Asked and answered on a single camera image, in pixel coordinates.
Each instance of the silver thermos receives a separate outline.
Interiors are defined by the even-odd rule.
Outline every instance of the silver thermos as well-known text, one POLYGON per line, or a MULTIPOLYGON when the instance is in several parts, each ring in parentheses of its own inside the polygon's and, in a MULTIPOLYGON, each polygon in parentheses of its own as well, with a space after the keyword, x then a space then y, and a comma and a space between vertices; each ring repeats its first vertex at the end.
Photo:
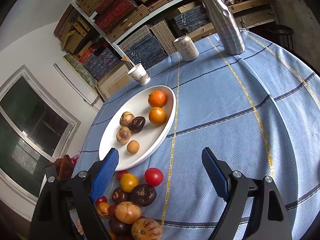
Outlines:
POLYGON ((237 55, 245 51, 239 27, 229 8, 221 0, 202 0, 208 17, 216 28, 224 49, 237 55))

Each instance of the blue tablecloth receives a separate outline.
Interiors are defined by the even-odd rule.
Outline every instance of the blue tablecloth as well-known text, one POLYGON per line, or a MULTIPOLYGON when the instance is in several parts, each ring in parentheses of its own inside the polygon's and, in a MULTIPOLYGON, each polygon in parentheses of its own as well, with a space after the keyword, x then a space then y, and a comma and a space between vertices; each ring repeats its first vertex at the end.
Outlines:
MULTIPOLYGON (((149 69, 146 86, 131 81, 104 103, 85 139, 74 174, 99 160, 102 134, 127 100, 155 85, 173 89, 176 129, 130 169, 141 181, 148 167, 164 173, 155 202, 143 208, 144 216, 164 223, 162 239, 207 239, 221 216, 225 202, 202 165, 204 147, 246 177, 274 178, 293 239, 303 236, 320 209, 320 79, 278 45, 248 31, 242 35, 246 51, 240 55, 226 54, 215 34, 196 42, 196 60, 184 62, 176 53, 149 69)), ((113 178, 105 195, 110 198, 117 186, 113 178)), ((248 198, 235 239, 244 234, 251 204, 248 198)))

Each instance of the dark purple fruit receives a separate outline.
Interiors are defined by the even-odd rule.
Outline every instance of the dark purple fruit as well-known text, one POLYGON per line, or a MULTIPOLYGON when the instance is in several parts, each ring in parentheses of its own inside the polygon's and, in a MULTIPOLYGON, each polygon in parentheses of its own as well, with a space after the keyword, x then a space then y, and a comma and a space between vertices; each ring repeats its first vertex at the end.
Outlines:
POLYGON ((131 226, 129 224, 122 223, 117 218, 111 218, 109 220, 109 227, 112 233, 115 235, 128 235, 131 233, 131 226))
POLYGON ((131 192, 131 200, 135 204, 146 207, 151 205, 157 197, 157 192, 154 187, 148 184, 140 184, 133 188, 131 192))
POLYGON ((113 202, 118 205, 120 202, 129 201, 130 194, 122 191, 120 187, 117 187, 112 193, 112 199, 113 202))
POLYGON ((146 123, 146 119, 143 116, 137 116, 129 123, 129 129, 133 132, 140 132, 146 123))

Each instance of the white door frame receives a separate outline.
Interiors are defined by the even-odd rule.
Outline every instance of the white door frame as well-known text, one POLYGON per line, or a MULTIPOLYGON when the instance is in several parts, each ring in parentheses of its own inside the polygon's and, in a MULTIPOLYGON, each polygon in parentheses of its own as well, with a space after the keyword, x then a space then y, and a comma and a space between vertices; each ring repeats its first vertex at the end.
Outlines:
MULTIPOLYGON (((0 107, 0 114, 6 119, 8 124, 15 130, 15 132, 25 140, 30 147, 32 147, 36 152, 45 157, 46 159, 54 162, 57 158, 66 154, 71 141, 78 130, 81 122, 76 119, 68 110, 66 110, 61 104, 58 103, 56 99, 54 99, 49 92, 36 80, 36 78, 32 75, 32 73, 28 70, 28 68, 23 65, 20 67, 15 73, 12 74, 10 78, 0 87, 0 101, 4 97, 4 95, 9 91, 9 89, 21 78, 23 77, 28 84, 33 88, 33 90, 39 95, 39 97, 51 107, 61 118, 63 118, 68 126, 64 131, 60 141, 57 144, 57 147, 52 155, 48 155, 41 148, 39 148, 35 143, 33 143, 19 128, 12 122, 12 120, 8 117, 8 115, 4 112, 2 107, 0 107)), ((0 169, 0 179, 15 193, 19 196, 36 206, 36 202, 38 198, 33 196, 31 193, 26 191, 23 187, 17 184, 13 179, 11 179, 2 169, 0 169)), ((44 176, 41 190, 46 182, 46 178, 44 176)))

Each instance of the paper cup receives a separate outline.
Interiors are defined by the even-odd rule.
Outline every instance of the paper cup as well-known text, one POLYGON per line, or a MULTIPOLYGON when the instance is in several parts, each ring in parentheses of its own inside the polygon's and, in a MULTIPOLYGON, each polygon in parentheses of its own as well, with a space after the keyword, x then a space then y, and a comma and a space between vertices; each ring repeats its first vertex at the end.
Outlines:
POLYGON ((128 75, 137 81, 141 86, 145 86, 150 81, 150 77, 141 63, 130 69, 128 75))

